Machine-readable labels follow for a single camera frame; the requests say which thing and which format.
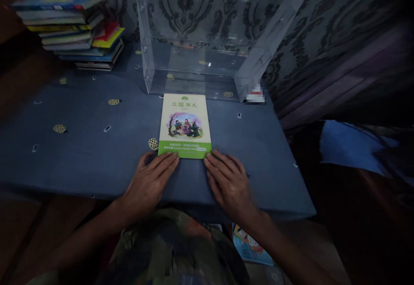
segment blue tablecloth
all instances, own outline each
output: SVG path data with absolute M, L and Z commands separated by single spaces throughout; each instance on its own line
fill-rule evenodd
M 73 70 L 56 77 L 2 125 L 1 182 L 96 198 L 123 193 L 139 157 L 150 150 L 148 140 L 159 138 L 163 104 L 159 96 L 146 94 L 142 58 L 136 50 L 138 43 L 126 45 L 112 72 Z M 121 102 L 109 105 L 111 99 Z M 207 100 L 213 148 L 245 164 L 262 209 L 285 220 L 312 216 L 312 201 L 267 101 L 249 105 Z M 64 125 L 66 133 L 54 131 L 57 124 Z M 207 214 L 221 213 L 202 160 L 181 160 L 163 200 L 204 208 Z

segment acrylic display case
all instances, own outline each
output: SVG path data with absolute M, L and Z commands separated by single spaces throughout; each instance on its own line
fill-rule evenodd
M 148 93 L 243 101 L 303 0 L 137 0 Z

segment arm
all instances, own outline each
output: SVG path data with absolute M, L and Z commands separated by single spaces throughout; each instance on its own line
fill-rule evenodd
M 211 190 L 224 212 L 269 253 L 294 284 L 338 284 L 257 208 L 243 164 L 231 155 L 216 150 L 213 154 L 218 159 L 208 153 L 204 163 Z
M 61 245 L 19 275 L 14 284 L 25 284 L 37 275 L 71 267 L 84 259 L 101 242 L 148 216 L 161 200 L 162 191 L 176 169 L 176 153 L 164 153 L 145 166 L 152 152 L 139 160 L 126 192 L 102 213 L 72 233 Z

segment finger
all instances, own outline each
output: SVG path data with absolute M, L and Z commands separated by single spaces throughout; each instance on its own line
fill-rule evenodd
M 232 173 L 223 162 L 214 158 L 210 153 L 206 154 L 206 158 L 228 179 L 231 179 L 234 176 L 234 173 Z
M 158 164 L 158 166 L 154 169 L 155 178 L 160 176 L 177 158 L 178 158 L 178 154 L 173 153 L 168 158 L 165 158 L 164 160 L 162 160 L 161 163 Z
M 219 158 L 233 173 L 239 173 L 240 170 L 237 168 L 237 166 L 234 164 L 233 161 L 231 161 L 227 156 L 223 155 L 222 153 L 218 152 L 217 150 L 213 150 L 213 154 Z
M 235 156 L 232 156 L 232 155 L 227 155 L 227 157 L 229 157 L 232 161 L 234 161 L 234 163 L 237 165 L 238 169 L 240 170 L 242 174 L 246 174 L 245 166 L 239 159 L 237 159 Z
M 172 155 L 172 152 L 169 151 L 167 153 L 163 153 L 163 154 L 155 157 L 154 160 L 152 160 L 151 163 L 148 164 L 148 169 L 155 169 L 157 167 L 157 165 L 161 163 L 162 160 L 164 160 L 165 158 L 168 158 L 171 155 Z
M 169 178 L 174 173 L 174 171 L 177 168 L 178 163 L 180 162 L 180 158 L 176 157 L 174 161 L 164 170 L 164 172 L 160 175 L 158 178 L 161 182 L 162 189 L 165 188 L 165 185 L 167 184 Z
M 144 153 L 141 158 L 139 158 L 139 162 L 138 162 L 138 166 L 137 169 L 142 169 L 143 167 L 145 167 L 145 161 L 147 160 L 147 158 L 152 155 L 154 152 L 153 151 L 148 151 L 146 153 Z
M 216 168 L 207 158 L 204 158 L 204 164 L 206 165 L 207 169 L 210 171 L 211 175 L 215 178 L 219 186 L 225 185 L 229 182 L 227 177 L 220 172 L 218 168 Z
M 211 175 L 211 173 L 207 170 L 207 181 L 210 185 L 211 191 L 214 194 L 214 198 L 216 199 L 217 203 L 222 206 L 223 205 L 223 196 L 221 193 L 221 189 L 219 184 L 217 184 L 217 181 L 214 179 L 214 177 Z

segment person's left hand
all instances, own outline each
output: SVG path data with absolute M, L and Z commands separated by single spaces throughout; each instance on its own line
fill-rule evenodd
M 148 216 L 161 200 L 163 190 L 176 169 L 180 158 L 177 153 L 163 153 L 150 164 L 145 161 L 153 152 L 145 153 L 138 162 L 137 170 L 125 193 L 114 203 L 125 217 L 125 226 Z

